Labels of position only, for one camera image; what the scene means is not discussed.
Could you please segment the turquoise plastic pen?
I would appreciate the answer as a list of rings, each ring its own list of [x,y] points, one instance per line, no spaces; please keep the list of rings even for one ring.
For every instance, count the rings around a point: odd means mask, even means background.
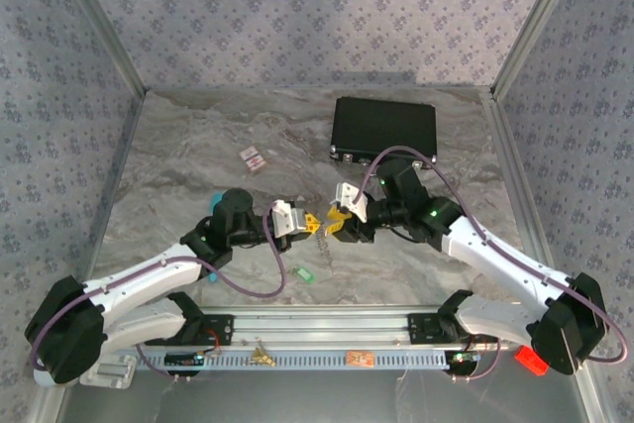
[[[213,275],[213,277],[209,278],[210,281],[219,278],[218,270],[232,256],[231,250],[226,246],[224,218],[222,214],[215,216],[215,208],[222,201],[223,195],[223,192],[213,194],[209,206],[209,215],[200,222],[201,240],[206,247],[206,251],[203,253],[203,260],[214,268],[214,271],[210,271],[210,274]]]

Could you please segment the black aluminium case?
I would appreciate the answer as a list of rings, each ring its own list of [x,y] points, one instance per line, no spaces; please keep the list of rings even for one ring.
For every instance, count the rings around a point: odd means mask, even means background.
[[[329,157],[368,165],[382,151],[404,146],[438,160],[436,108],[425,103],[344,96],[337,99]]]

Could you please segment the small red white card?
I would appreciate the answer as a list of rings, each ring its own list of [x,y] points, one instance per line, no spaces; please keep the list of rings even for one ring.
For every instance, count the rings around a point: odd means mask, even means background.
[[[267,166],[266,159],[255,146],[249,146],[240,151],[239,156],[249,173],[257,173]]]

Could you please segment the orange sticker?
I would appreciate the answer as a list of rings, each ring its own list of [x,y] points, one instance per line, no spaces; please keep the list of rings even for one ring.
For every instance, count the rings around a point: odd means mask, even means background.
[[[370,351],[350,350],[346,352],[347,367],[372,369],[375,364],[375,355]]]

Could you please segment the gold triangular piece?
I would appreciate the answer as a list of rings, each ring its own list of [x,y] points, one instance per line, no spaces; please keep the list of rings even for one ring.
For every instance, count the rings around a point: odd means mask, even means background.
[[[266,366],[274,368],[276,366],[275,359],[263,347],[256,347],[251,355],[250,362],[252,365]]]

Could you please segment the red plastic block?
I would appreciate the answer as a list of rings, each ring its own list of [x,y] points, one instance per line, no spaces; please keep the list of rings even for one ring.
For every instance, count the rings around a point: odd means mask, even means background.
[[[515,360],[535,375],[543,376],[548,371],[548,364],[527,346],[521,346],[514,355]]]

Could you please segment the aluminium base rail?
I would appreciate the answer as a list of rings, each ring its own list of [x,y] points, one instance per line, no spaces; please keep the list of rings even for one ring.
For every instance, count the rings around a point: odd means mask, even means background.
[[[460,332],[452,344],[410,343],[407,316],[438,313],[450,318]],[[463,349],[506,344],[529,345],[526,330],[533,319],[518,304],[486,301],[472,296],[458,310],[429,306],[234,306],[202,308],[203,314],[234,316],[232,343],[222,349],[258,344],[269,350],[370,350],[391,348]],[[186,319],[174,304],[146,305],[118,319],[107,331],[105,355],[131,349],[153,339],[174,336]]]

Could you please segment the aluminium side rail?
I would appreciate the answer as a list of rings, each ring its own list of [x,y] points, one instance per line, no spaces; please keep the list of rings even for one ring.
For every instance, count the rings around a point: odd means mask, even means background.
[[[116,149],[111,159],[107,162],[105,182],[99,195],[95,217],[92,220],[87,237],[87,244],[89,245],[87,259],[75,267],[75,276],[80,281],[89,279],[95,270],[146,96],[147,90],[143,90],[141,95],[131,102],[129,112],[123,123],[122,132],[116,143]]]
[[[482,89],[479,94],[500,161],[524,253],[542,264],[555,268],[556,264],[549,249],[537,206],[505,112],[497,104],[488,88]]]

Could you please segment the grey metal bracket plate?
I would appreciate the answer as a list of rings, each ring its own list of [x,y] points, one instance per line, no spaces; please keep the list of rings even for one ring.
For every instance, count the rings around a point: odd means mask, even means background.
[[[130,355],[108,355],[95,363],[80,378],[84,386],[127,389],[134,377],[137,358]]]

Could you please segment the aluminium frame post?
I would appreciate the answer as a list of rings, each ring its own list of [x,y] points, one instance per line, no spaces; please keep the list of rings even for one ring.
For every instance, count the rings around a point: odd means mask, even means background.
[[[498,75],[491,84],[490,92],[495,101],[502,100],[509,91],[559,1],[536,0],[531,7]]]
[[[77,0],[77,2],[105,50],[113,59],[122,78],[135,95],[143,99],[147,92],[146,85],[99,0]]]

